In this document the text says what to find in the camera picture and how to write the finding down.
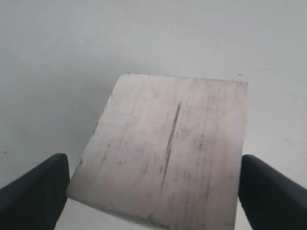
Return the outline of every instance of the white background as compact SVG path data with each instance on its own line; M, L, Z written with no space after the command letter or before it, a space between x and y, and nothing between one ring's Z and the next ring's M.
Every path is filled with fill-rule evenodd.
M307 1L0 0L0 187L74 172L124 72L249 82L244 154L307 187ZM69 200L57 229L144 229ZM249 230L240 205L236 230Z

